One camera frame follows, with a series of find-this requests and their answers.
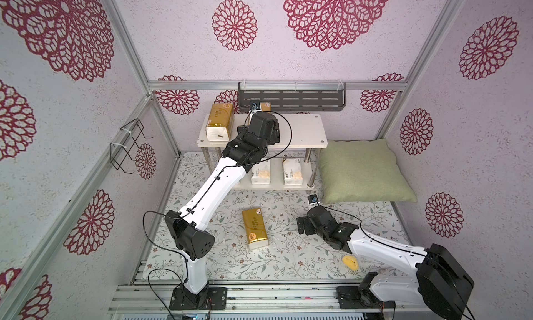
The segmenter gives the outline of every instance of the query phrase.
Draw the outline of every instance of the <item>yellow sponge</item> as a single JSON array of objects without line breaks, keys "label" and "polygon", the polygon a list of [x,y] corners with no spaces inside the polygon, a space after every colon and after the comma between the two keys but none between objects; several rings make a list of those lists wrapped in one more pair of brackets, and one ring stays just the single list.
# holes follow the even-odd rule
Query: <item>yellow sponge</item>
[{"label": "yellow sponge", "polygon": [[357,259],[353,255],[345,255],[344,257],[342,257],[342,263],[344,263],[348,268],[353,271],[357,271],[359,269]]}]

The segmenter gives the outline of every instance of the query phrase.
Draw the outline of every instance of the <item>black cable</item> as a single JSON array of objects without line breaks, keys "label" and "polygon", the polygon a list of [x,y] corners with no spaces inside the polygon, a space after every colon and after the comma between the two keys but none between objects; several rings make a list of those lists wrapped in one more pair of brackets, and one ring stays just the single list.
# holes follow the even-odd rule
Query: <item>black cable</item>
[{"label": "black cable", "polygon": [[174,317],[174,315],[170,312],[169,308],[167,307],[167,305],[165,304],[165,302],[163,301],[163,299],[161,299],[161,297],[157,296],[156,292],[154,291],[154,289],[152,288],[152,285],[150,284],[150,274],[153,273],[154,271],[156,270],[168,270],[168,271],[171,271],[173,273],[176,274],[176,276],[180,279],[181,283],[183,283],[183,280],[181,279],[181,277],[174,271],[174,270],[170,270],[168,268],[157,268],[157,269],[153,269],[153,270],[150,270],[150,272],[148,273],[148,286],[150,286],[150,290],[152,290],[152,292],[156,295],[157,299],[159,299],[161,301],[161,303],[163,304],[163,306],[167,309],[167,311],[169,312],[170,316],[176,320],[176,318]]},{"label": "black cable", "polygon": [[[340,210],[336,210],[336,209],[330,208],[330,207],[328,207],[328,206],[324,206],[324,208],[327,208],[327,209],[330,209],[330,210],[333,210],[333,211],[337,211],[337,212],[343,213],[343,214],[345,214],[345,215],[348,215],[348,216],[354,217],[354,218],[356,218],[356,219],[359,219],[359,221],[360,221],[361,223],[363,222],[363,220],[360,219],[359,217],[354,216],[354,215],[350,215],[350,214],[347,213],[347,212],[340,211]],[[379,244],[385,245],[385,246],[387,246],[387,247],[393,248],[393,249],[398,250],[398,251],[403,251],[403,252],[405,252],[405,253],[410,253],[410,254],[419,255],[419,256],[421,256],[421,257],[425,257],[425,255],[422,255],[422,254],[420,254],[420,253],[406,251],[406,250],[403,250],[403,249],[401,249],[401,248],[398,248],[398,247],[395,247],[395,246],[392,246],[392,245],[389,245],[389,244],[382,243],[382,242],[379,241],[379,240],[376,240],[376,239],[370,238],[370,236],[365,232],[365,230],[363,229],[363,226],[362,226],[361,224],[359,224],[359,228],[361,229],[361,231],[364,233],[365,236],[367,236],[370,240],[373,240],[373,241],[375,241],[375,242],[377,242],[377,243],[379,243]]]},{"label": "black cable", "polygon": [[[150,237],[148,236],[148,234],[146,233],[146,228],[144,227],[144,217],[146,216],[147,213],[149,212],[153,212],[153,213],[156,213],[158,215],[161,215],[161,216],[167,216],[167,214],[165,213],[160,213],[160,212],[157,212],[157,211],[153,211],[153,210],[148,210],[147,212],[144,213],[144,215],[142,215],[142,230],[144,231],[144,235],[146,236],[146,239],[148,239],[148,241],[154,245],[155,247],[157,248],[160,248],[162,250],[165,250],[165,251],[169,251],[169,252],[174,252],[176,254],[179,254],[181,257],[183,257],[183,260],[185,261],[185,263],[183,264],[185,266],[185,272],[187,274],[187,276],[185,277],[185,282],[187,282],[189,280],[189,268],[187,267],[187,258],[185,257],[185,255],[183,255],[182,253],[178,252],[177,250],[172,250],[172,249],[169,249],[169,248],[164,248],[163,246],[159,246],[159,245],[156,245],[151,239]],[[176,218],[176,220],[182,220],[183,218],[187,217],[187,215],[189,215],[190,212],[188,212],[185,216],[183,217],[179,217],[179,218]]]},{"label": "black cable", "polygon": [[213,179],[213,182],[211,182],[211,184],[209,185],[209,187],[207,188],[207,190],[202,194],[202,196],[200,197],[200,199],[198,200],[198,202],[195,203],[195,205],[192,206],[192,208],[190,209],[189,213],[192,212],[194,209],[196,209],[196,206],[198,205],[198,203],[200,203],[203,199],[203,197],[207,194],[207,192],[209,192],[209,190],[211,189],[211,187],[213,186],[213,184],[215,183],[215,181],[217,180],[220,180],[220,175],[224,172],[224,170],[226,168],[234,168],[234,167],[242,167],[242,166],[248,166],[248,165],[254,165],[254,164],[259,164],[259,163],[263,163],[263,162],[266,162],[267,160],[270,160],[272,158],[275,158],[279,155],[281,155],[285,150],[287,150],[287,148],[289,148],[289,145],[290,143],[293,141],[293,128],[290,126],[290,122],[287,120],[287,118],[285,118],[283,115],[279,114],[278,112],[274,112],[273,110],[271,110],[270,112],[272,113],[276,113],[277,115],[281,116],[286,122],[287,124],[289,125],[289,130],[290,130],[290,139],[289,139],[289,143],[287,143],[287,146],[285,146],[285,148],[283,150],[281,150],[280,152],[278,152],[277,154],[275,154],[274,156],[272,157],[269,157],[267,159],[264,159],[264,160],[260,160],[256,163],[249,163],[249,164],[242,164],[242,165],[230,165],[230,166],[224,166],[222,168],[222,170],[218,173],[218,175]]},{"label": "black cable", "polygon": [[[324,206],[324,208],[327,208],[327,209],[329,209],[329,210],[333,210],[333,211],[337,211],[337,212],[343,213],[343,214],[345,214],[345,215],[348,215],[348,216],[354,217],[354,218],[356,218],[356,219],[359,219],[359,221],[360,221],[361,223],[363,222],[359,217],[354,216],[354,215],[350,215],[350,214],[347,213],[347,212],[340,211],[340,210],[336,210],[336,209],[330,208],[330,207],[328,207],[328,206]],[[369,236],[369,235],[363,230],[363,227],[361,226],[361,224],[359,224],[359,228],[361,229],[361,231],[363,231],[363,233],[364,233],[365,236],[367,236],[369,239],[371,239],[370,236]],[[403,250],[403,249],[400,249],[400,248],[394,247],[394,246],[392,246],[392,245],[388,245],[388,244],[382,243],[382,242],[380,242],[379,240],[376,240],[376,239],[373,239],[373,240],[376,241],[376,242],[378,242],[378,243],[380,243],[380,244],[382,244],[382,245],[388,246],[388,247],[390,247],[390,248],[394,248],[395,250],[399,250],[399,251],[404,251],[404,252],[407,252],[407,253],[416,254],[416,255],[419,255],[419,256],[421,256],[421,257],[426,257],[426,256],[424,256],[424,255],[422,255],[422,254],[419,254],[419,253],[408,252],[408,251],[406,251],[406,250]],[[468,305],[465,303],[463,297],[461,297],[461,294],[459,293],[459,289],[457,289],[457,286],[455,285],[454,279],[453,279],[453,277],[451,276],[451,274],[448,272],[448,270],[446,270],[446,268],[444,268],[444,267],[443,267],[440,263],[438,263],[435,259],[432,259],[431,257],[428,257],[428,259],[432,260],[432,261],[433,261],[434,263],[436,263],[439,267],[441,267],[441,268],[444,270],[444,272],[445,272],[446,274],[448,274],[448,276],[450,277],[450,282],[453,284],[453,286],[454,286],[454,288],[455,288],[455,291],[457,292],[457,295],[459,296],[459,298],[461,299],[461,301],[463,302],[463,304],[465,305],[466,309],[468,310],[468,312],[470,313],[470,315],[472,316],[473,319],[471,319],[470,317],[466,316],[465,314],[463,314],[463,316],[464,316],[465,318],[469,319],[469,320],[476,320],[476,317],[474,317],[474,315],[472,314],[472,311],[470,311],[470,308],[469,308]]]},{"label": "black cable", "polygon": [[213,301],[212,301],[211,297],[207,298],[207,302],[209,303],[209,312],[207,313],[207,316],[206,316],[205,320],[210,320],[211,319],[211,311],[213,310]]}]

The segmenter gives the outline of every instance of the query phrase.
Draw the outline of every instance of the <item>red flower pattern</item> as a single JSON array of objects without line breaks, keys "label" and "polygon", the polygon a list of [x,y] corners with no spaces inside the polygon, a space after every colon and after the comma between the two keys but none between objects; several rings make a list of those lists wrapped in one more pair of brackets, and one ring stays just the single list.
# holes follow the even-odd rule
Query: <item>red flower pattern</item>
[{"label": "red flower pattern", "polygon": [[100,0],[0,0],[6,24],[54,71],[74,80],[103,77],[115,38]]},{"label": "red flower pattern", "polygon": [[233,113],[242,114],[239,106],[239,91],[237,90],[225,90],[221,92],[216,98],[215,103],[232,103]]},{"label": "red flower pattern", "polygon": [[428,147],[433,136],[433,120],[423,109],[412,110],[400,128],[400,142],[410,155],[417,155]]},{"label": "red flower pattern", "polygon": [[[185,81],[179,76],[163,76],[159,81]],[[155,91],[157,100],[161,106],[174,112],[175,114],[185,115],[193,113],[200,104],[198,92],[196,90],[162,90]]]},{"label": "red flower pattern", "polygon": [[19,276],[21,269],[9,268],[0,274],[0,300],[5,295],[5,292],[11,286],[11,283]]},{"label": "red flower pattern", "polygon": [[512,17],[497,17],[481,25],[468,38],[459,60],[459,70],[469,80],[493,74],[513,53],[518,37]]},{"label": "red flower pattern", "polygon": [[156,171],[156,163],[154,148],[148,143],[141,144],[135,155],[135,166],[139,175],[143,179],[150,179]]},{"label": "red flower pattern", "polygon": [[31,298],[20,310],[19,320],[42,320],[48,314],[48,307],[52,301],[52,284],[48,275],[41,278],[41,283],[33,290]]},{"label": "red flower pattern", "polygon": [[88,255],[100,247],[113,228],[115,208],[109,194],[97,190],[76,226],[63,243],[70,253]]},{"label": "red flower pattern", "polygon": [[33,110],[26,98],[0,80],[0,161],[26,151],[36,132]]},{"label": "red flower pattern", "polygon": [[257,21],[248,4],[224,0],[213,14],[213,30],[217,40],[229,50],[244,50],[254,42]]},{"label": "red flower pattern", "polygon": [[[378,76],[374,81],[401,81],[403,76],[396,73],[387,73]],[[364,90],[361,94],[361,106],[369,112],[380,112],[389,108],[396,94],[395,90]]]},{"label": "red flower pattern", "polygon": [[339,49],[367,33],[389,0],[285,0],[296,38],[308,47]]},{"label": "red flower pattern", "polygon": [[450,194],[431,195],[426,203],[426,218],[431,230],[442,237],[454,237],[463,228],[463,211]]}]

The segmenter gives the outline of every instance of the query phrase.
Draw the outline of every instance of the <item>shelf leg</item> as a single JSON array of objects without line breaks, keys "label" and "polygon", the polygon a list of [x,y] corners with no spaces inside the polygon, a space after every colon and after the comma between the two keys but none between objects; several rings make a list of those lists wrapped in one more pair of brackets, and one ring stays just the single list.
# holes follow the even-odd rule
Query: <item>shelf leg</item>
[{"label": "shelf leg", "polygon": [[309,159],[311,158],[311,148],[305,149],[305,157],[303,158],[304,163],[309,163]]},{"label": "shelf leg", "polygon": [[316,171],[318,170],[318,158],[320,156],[321,151],[322,149],[318,149],[316,151],[316,166],[315,166],[315,169],[313,170],[313,174],[311,174],[311,178],[309,179],[309,182],[307,183],[308,187],[313,187],[315,185]]},{"label": "shelf leg", "polygon": [[208,148],[202,148],[203,157],[205,158],[205,161],[207,162],[207,167],[209,168],[209,172],[213,173],[213,161],[211,160],[211,156],[209,155],[209,149]]}]

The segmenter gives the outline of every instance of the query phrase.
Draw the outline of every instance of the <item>black mounting plate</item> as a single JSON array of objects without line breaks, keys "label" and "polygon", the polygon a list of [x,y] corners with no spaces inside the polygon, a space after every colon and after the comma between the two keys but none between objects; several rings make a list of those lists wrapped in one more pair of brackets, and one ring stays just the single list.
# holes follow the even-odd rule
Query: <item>black mounting plate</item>
[{"label": "black mounting plate", "polygon": [[[228,297],[227,288],[207,288],[207,299],[211,298],[211,310],[222,310],[226,308],[226,300]],[[172,298],[170,300],[169,309],[173,311],[204,309],[209,310],[209,305],[203,303],[202,306],[196,307],[184,296],[183,288],[177,286],[172,291]]]},{"label": "black mounting plate", "polygon": [[[344,299],[339,297],[340,295],[353,296],[354,298]],[[377,302],[371,302],[370,305],[364,305],[360,299],[361,294],[357,286],[338,286],[337,287],[337,300],[341,309],[355,309],[355,308],[381,308]],[[384,302],[385,308],[394,308],[396,303],[394,301]]]}]

